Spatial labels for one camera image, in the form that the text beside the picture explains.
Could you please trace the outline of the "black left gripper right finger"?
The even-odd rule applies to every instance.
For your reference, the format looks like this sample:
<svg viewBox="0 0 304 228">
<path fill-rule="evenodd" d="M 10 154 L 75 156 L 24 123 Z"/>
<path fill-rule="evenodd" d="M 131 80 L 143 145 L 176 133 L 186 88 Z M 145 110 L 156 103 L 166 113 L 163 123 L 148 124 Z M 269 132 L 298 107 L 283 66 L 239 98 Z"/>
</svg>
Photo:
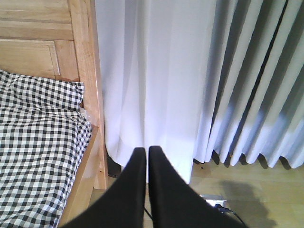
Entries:
<svg viewBox="0 0 304 228">
<path fill-rule="evenodd" d="M 160 146 L 149 148 L 149 198 L 155 228 L 238 228 L 176 172 Z"/>
</svg>

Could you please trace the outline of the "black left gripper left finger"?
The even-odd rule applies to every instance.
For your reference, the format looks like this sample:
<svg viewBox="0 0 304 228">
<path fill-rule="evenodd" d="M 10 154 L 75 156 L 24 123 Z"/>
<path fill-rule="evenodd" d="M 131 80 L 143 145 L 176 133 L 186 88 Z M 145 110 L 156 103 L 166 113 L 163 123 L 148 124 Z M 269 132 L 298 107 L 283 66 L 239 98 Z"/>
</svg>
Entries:
<svg viewBox="0 0 304 228">
<path fill-rule="evenodd" d="M 65 228 L 142 228 L 146 193 L 146 152 L 133 153 L 120 176 L 87 210 Z"/>
</svg>

